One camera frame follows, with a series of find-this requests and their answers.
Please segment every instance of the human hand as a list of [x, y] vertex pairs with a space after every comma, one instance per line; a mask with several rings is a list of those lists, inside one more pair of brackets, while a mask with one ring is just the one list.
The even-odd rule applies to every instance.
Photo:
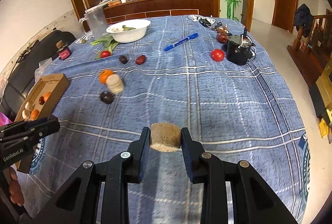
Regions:
[[10, 174], [10, 184], [9, 184], [9, 193], [10, 199], [12, 203], [16, 203], [18, 206], [23, 206], [24, 204], [24, 197], [21, 190], [21, 186], [18, 182], [16, 171], [9, 167], [9, 174]]

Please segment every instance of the cork stopper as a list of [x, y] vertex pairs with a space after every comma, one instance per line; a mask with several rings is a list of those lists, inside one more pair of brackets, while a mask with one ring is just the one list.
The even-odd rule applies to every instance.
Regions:
[[58, 41], [55, 46], [60, 49], [63, 46], [63, 41]]
[[120, 93], [124, 90], [125, 86], [121, 80], [121, 77], [117, 74], [110, 75], [106, 80], [108, 90], [113, 94]]
[[180, 128], [170, 123], [151, 125], [150, 147], [160, 152], [174, 152], [181, 146]]

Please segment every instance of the wooden cabinet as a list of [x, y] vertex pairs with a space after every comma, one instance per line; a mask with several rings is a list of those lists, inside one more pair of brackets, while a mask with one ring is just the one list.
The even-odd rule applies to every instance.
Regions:
[[104, 8], [109, 24], [158, 16], [213, 14], [213, 0], [135, 0]]

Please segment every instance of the small glass bottle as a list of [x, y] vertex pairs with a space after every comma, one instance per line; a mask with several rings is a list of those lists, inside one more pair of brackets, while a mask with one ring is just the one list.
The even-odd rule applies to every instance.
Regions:
[[68, 58], [72, 54], [68, 45], [65, 45], [62, 41], [59, 41], [55, 46], [58, 48], [59, 58], [62, 60]]

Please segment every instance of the red tomato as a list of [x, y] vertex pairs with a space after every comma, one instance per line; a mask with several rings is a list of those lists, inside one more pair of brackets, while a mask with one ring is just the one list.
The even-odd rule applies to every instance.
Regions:
[[100, 53], [100, 57], [101, 57], [101, 58], [108, 57], [108, 56], [110, 56], [110, 55], [111, 55], [111, 52], [108, 51], [108, 50], [102, 51], [102, 52]]
[[220, 49], [214, 49], [211, 52], [211, 57], [214, 61], [222, 61], [225, 57], [225, 54]]

